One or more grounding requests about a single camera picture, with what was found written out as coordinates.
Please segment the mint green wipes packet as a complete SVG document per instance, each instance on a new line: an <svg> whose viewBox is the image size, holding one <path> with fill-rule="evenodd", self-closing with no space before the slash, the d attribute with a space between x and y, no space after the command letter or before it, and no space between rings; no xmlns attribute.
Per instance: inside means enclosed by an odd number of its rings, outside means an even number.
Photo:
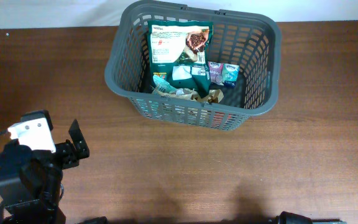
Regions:
<svg viewBox="0 0 358 224"><path fill-rule="evenodd" d="M160 76L154 75L153 82L155 84L154 90L152 92L153 94L172 95L177 92L177 89L175 87L171 86L169 82L167 82L165 79L161 78Z"/></svg>

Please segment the green coffee bean bag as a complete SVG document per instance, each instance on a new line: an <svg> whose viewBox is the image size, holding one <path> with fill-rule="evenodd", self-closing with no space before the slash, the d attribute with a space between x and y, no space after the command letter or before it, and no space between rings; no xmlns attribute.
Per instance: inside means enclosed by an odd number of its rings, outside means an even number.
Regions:
<svg viewBox="0 0 358 224"><path fill-rule="evenodd" d="M152 86L157 75L176 89L187 88L207 96L211 80L206 51L213 37L213 23L154 20L148 27Z"/></svg>

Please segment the orange spaghetti packet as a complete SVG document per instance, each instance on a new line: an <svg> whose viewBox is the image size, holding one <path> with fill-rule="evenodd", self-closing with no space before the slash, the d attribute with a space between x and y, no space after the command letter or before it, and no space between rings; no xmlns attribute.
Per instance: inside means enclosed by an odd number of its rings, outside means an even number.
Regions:
<svg viewBox="0 0 358 224"><path fill-rule="evenodd" d="M226 123L230 123L231 118L232 118L232 114L215 112L211 125L212 126L225 125Z"/></svg>

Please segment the brown clear snack bag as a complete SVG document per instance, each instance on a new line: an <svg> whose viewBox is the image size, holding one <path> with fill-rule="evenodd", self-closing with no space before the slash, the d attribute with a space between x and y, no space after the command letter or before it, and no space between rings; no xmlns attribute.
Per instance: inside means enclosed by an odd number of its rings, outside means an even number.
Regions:
<svg viewBox="0 0 358 224"><path fill-rule="evenodd" d="M220 89L217 90L210 90L209 94L206 97L200 97L200 95L197 92L194 92L191 99L193 101L197 101L200 103L219 103L224 98L224 94Z"/></svg>

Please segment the Kleenex tissue multipack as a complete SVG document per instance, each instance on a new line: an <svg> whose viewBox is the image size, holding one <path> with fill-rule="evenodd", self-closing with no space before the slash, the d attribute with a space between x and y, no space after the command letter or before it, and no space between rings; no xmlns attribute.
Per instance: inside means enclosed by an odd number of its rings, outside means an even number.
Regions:
<svg viewBox="0 0 358 224"><path fill-rule="evenodd" d="M211 83L213 85L234 88L239 75L239 66L229 63L208 62Z"/></svg>

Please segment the beige paper pouch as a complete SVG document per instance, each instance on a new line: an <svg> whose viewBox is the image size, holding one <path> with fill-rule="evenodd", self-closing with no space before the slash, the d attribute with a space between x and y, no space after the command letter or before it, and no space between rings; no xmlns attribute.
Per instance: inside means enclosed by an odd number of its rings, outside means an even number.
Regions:
<svg viewBox="0 0 358 224"><path fill-rule="evenodd" d="M198 96L198 93L191 89L179 88L174 91L171 91L170 93L164 93L163 96L181 100L194 100L195 97Z"/></svg>

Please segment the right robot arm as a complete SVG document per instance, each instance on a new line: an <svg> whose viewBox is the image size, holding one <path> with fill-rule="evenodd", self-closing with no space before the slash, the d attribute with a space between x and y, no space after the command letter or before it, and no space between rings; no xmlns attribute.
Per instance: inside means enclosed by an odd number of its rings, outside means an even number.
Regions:
<svg viewBox="0 0 358 224"><path fill-rule="evenodd" d="M312 219L290 212L282 212L275 217L273 224L313 224Z"/></svg>

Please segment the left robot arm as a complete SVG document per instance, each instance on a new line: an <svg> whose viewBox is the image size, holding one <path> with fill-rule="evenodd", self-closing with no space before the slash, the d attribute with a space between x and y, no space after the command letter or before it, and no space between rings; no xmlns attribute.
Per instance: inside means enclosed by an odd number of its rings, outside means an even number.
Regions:
<svg viewBox="0 0 358 224"><path fill-rule="evenodd" d="M59 207L64 194L63 170L78 166L90 150L77 121L70 139L47 142L46 120L8 128L11 140L0 153L1 223L65 223Z"/></svg>

